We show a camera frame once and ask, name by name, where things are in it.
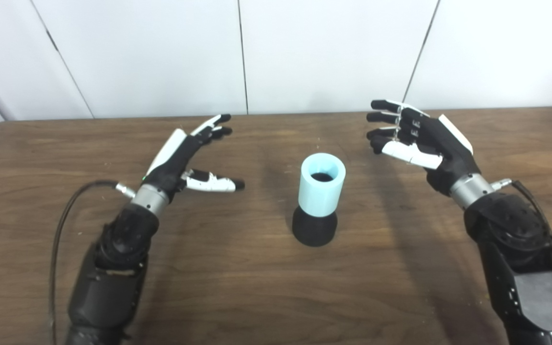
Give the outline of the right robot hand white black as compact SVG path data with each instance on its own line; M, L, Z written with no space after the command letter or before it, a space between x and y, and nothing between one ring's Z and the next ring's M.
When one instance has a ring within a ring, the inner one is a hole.
M471 143L445 115L431 117L391 100L374 100L370 106L367 121L388 124L366 134L374 153L425 169L428 184L440 194L449 196L457 181L481 173Z

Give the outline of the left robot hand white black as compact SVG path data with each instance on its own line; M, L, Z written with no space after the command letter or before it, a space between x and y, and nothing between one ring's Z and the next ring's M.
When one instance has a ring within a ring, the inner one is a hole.
M219 114L191 133L177 128L153 159L142 184L155 187L166 194L169 200L173 200L173 196L184 189L218 193L244 190L245 182L241 179L187 168L199 149L232 133L230 127L223 126L230 120L230 114Z

